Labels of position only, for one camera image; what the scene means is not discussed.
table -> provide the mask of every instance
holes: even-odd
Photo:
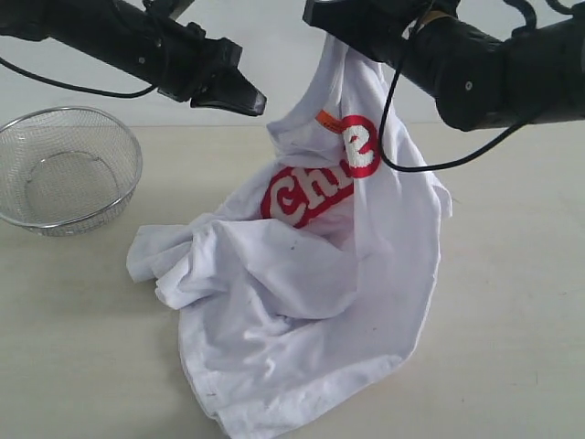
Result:
[[[440,177],[455,198],[413,359],[287,437],[585,434],[585,148],[579,124],[520,132]],[[429,161],[494,133],[410,127]],[[219,439],[181,370],[177,313],[133,284],[139,226],[186,223],[271,160],[261,127],[136,128],[144,177],[114,223],[38,237],[0,224],[0,438]]]

wire basket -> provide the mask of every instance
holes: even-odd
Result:
[[[44,236],[118,217],[143,170],[130,129],[106,112],[61,107],[0,128],[0,219]]]

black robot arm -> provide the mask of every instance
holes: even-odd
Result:
[[[504,1],[526,18],[506,41],[460,21],[457,0],[435,2],[411,41],[403,35],[429,10],[427,0],[308,0],[304,20],[394,68],[408,46],[402,74],[434,98],[452,128],[469,132],[520,121],[585,119],[583,5],[568,8],[547,0],[571,17],[537,28],[527,0]]]
[[[122,0],[0,0],[0,35],[54,38],[192,107],[263,114],[266,98],[238,69],[241,47],[176,23],[180,3],[147,1],[143,11]]]

orange tag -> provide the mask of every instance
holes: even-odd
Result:
[[[319,112],[316,121],[332,133],[341,134],[344,131],[341,121],[337,120],[326,111]]]

basket rim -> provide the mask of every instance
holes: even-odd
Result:
[[[91,220],[92,218],[98,217],[101,214],[105,213],[107,210],[109,210],[109,209],[117,206],[121,202],[123,202],[125,199],[130,197],[132,195],[132,193],[136,190],[136,187],[138,186],[138,183],[140,182],[140,180],[142,178],[143,167],[144,167],[142,147],[140,146],[140,142],[136,138],[136,135],[132,132],[132,130],[124,122],[122,122],[117,117],[111,115],[110,113],[105,112],[104,110],[100,110],[98,108],[93,108],[93,107],[87,107],[87,106],[51,107],[51,108],[39,110],[36,112],[30,112],[28,114],[20,116],[16,119],[4,124],[2,127],[0,127],[0,134],[2,134],[4,131],[14,127],[18,123],[21,123],[21,122],[26,121],[28,119],[31,119],[33,117],[37,117],[37,116],[40,116],[42,114],[47,114],[50,112],[69,112],[69,111],[83,111],[83,112],[97,113],[101,116],[106,117],[107,119],[110,119],[112,122],[118,124],[129,135],[129,137],[134,145],[134,150],[137,154],[136,172],[134,174],[134,179],[133,179],[133,182],[130,185],[129,189],[126,192],[124,192],[122,195],[120,195],[117,199],[115,199],[114,201],[109,203],[107,206],[104,206],[103,208],[98,209],[95,212],[92,212],[88,215],[84,215],[83,217],[79,217],[76,219],[67,219],[64,221],[52,222],[52,223],[24,222],[24,221],[19,221],[17,219],[12,219],[0,211],[0,220],[4,220],[9,224],[12,224],[12,225],[17,226],[17,227],[26,228],[26,229],[38,229],[38,230],[58,229],[61,227],[71,226],[71,225],[74,225],[74,224],[77,224],[77,223],[80,223],[80,222],[83,222],[86,220]]]

